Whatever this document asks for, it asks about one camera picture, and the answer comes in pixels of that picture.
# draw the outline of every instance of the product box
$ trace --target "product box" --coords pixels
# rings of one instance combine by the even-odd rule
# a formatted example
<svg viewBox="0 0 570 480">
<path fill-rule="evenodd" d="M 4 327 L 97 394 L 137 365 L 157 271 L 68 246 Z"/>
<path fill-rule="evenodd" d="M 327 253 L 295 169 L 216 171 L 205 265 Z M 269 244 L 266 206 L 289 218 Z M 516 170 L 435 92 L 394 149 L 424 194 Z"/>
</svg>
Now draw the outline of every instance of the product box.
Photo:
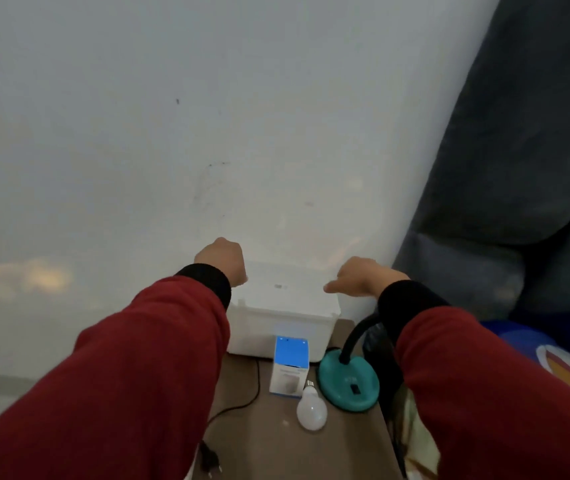
<svg viewBox="0 0 570 480">
<path fill-rule="evenodd" d="M 309 371 L 309 344 L 305 339 L 276 337 L 270 392 L 300 397 Z"/>
</svg>

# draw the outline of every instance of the hand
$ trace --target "hand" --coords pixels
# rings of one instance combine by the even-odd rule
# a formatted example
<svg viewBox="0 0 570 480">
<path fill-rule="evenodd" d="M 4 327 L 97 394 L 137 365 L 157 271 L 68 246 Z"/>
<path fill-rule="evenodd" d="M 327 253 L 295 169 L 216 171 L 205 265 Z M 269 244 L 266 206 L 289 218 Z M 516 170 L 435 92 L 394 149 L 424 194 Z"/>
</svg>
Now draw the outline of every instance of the hand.
<svg viewBox="0 0 570 480">
<path fill-rule="evenodd" d="M 353 257 L 340 268 L 337 279 L 326 284 L 323 290 L 378 299 L 390 284 L 408 279 L 405 273 L 381 266 L 374 259 Z"/>
<path fill-rule="evenodd" d="M 194 258 L 194 263 L 209 264 L 219 269 L 227 279 L 232 288 L 241 286 L 247 282 L 245 273 L 245 261 L 243 250 L 237 242 L 231 242 L 224 237 L 219 237 Z"/>
</svg>

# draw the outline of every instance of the white light bulb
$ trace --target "white light bulb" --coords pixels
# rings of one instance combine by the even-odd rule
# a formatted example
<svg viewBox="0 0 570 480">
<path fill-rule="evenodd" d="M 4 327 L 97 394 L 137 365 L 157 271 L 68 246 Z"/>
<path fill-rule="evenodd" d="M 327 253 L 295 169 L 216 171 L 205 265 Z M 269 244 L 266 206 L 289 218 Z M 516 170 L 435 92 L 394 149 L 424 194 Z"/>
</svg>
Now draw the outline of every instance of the white light bulb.
<svg viewBox="0 0 570 480">
<path fill-rule="evenodd" d="M 296 407 L 296 416 L 300 425 L 310 431 L 317 431 L 327 422 L 327 405 L 318 396 L 312 381 L 303 389 L 303 397 Z"/>
</svg>

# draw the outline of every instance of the black cuff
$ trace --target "black cuff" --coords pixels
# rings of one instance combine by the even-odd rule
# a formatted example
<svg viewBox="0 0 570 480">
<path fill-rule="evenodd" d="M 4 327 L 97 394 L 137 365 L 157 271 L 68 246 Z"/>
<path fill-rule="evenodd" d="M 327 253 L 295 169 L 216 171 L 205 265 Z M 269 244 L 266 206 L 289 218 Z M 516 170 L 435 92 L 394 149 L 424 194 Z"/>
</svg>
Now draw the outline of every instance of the black cuff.
<svg viewBox="0 0 570 480">
<path fill-rule="evenodd" d="M 394 345 L 405 325 L 419 313 L 449 303 L 415 281 L 403 280 L 390 284 L 378 298 L 378 314 Z"/>
<path fill-rule="evenodd" d="M 209 264 L 190 264 L 175 274 L 175 276 L 187 276 L 192 278 L 216 293 L 220 302 L 225 306 L 229 306 L 232 300 L 232 286 L 225 274 L 218 268 Z"/>
</svg>

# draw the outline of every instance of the red sleeve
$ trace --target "red sleeve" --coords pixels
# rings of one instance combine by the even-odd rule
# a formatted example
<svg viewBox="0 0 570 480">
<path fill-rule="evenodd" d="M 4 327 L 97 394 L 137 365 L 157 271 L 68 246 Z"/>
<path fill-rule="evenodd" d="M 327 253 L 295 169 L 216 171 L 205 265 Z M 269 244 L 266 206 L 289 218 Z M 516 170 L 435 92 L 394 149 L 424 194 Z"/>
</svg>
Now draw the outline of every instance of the red sleeve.
<svg viewBox="0 0 570 480">
<path fill-rule="evenodd" d="M 570 478 L 570 387 L 472 315 L 418 314 L 396 355 L 441 452 L 439 478 Z"/>
<path fill-rule="evenodd" d="M 228 341 L 225 308 L 199 282 L 141 291 L 0 416 L 0 478 L 181 480 Z"/>
</svg>

